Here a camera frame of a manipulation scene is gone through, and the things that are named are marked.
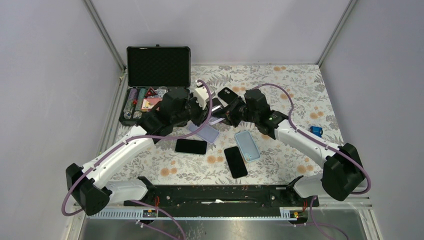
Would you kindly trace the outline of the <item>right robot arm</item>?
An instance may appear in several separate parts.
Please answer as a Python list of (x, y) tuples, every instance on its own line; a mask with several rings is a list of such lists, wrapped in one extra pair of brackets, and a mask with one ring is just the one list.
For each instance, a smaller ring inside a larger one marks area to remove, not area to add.
[(219, 114), (227, 125), (253, 123), (261, 134), (297, 149), (322, 168), (321, 174), (299, 176), (288, 184), (286, 198), (291, 205), (299, 206), (308, 197), (324, 194), (344, 201), (365, 180), (361, 159), (352, 144), (328, 142), (296, 126), (291, 117), (272, 110), (259, 89), (247, 90), (244, 98), (227, 87), (217, 95), (227, 104)]

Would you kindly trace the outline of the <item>black bare phone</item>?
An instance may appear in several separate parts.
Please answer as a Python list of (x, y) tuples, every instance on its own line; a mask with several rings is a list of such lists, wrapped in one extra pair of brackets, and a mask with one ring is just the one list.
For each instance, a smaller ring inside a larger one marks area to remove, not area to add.
[(248, 175), (248, 170), (244, 163), (240, 149), (237, 146), (224, 149), (224, 155), (234, 179), (242, 178)]

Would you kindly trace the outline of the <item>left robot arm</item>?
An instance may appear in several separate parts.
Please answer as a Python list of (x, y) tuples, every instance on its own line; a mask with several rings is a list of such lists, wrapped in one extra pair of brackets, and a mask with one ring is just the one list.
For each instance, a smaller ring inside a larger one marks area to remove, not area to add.
[(204, 128), (212, 115), (212, 93), (203, 85), (189, 93), (185, 89), (168, 91), (157, 106), (158, 109), (144, 113), (138, 123), (112, 147), (95, 159), (79, 166), (75, 163), (65, 170), (68, 192), (61, 211), (65, 216), (70, 197), (80, 206), (78, 213), (95, 215), (108, 204), (138, 200), (148, 206), (155, 200), (155, 192), (146, 181), (113, 181), (112, 177), (140, 152), (153, 147), (160, 140), (177, 140), (172, 136), (174, 127), (191, 121)]

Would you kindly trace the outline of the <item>black phone case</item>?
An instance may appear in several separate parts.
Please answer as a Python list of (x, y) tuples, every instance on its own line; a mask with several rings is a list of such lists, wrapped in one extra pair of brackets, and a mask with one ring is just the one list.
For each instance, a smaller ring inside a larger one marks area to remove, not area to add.
[(239, 97), (238, 94), (236, 94), (228, 87), (224, 87), (222, 90), (220, 90), (217, 96), (228, 105)]

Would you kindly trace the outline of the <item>teal-edged phone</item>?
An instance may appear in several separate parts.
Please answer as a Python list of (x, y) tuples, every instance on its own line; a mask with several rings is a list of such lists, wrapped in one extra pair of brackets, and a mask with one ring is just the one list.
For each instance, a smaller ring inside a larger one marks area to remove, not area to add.
[(178, 139), (175, 145), (175, 152), (193, 155), (205, 155), (208, 143), (203, 140)]

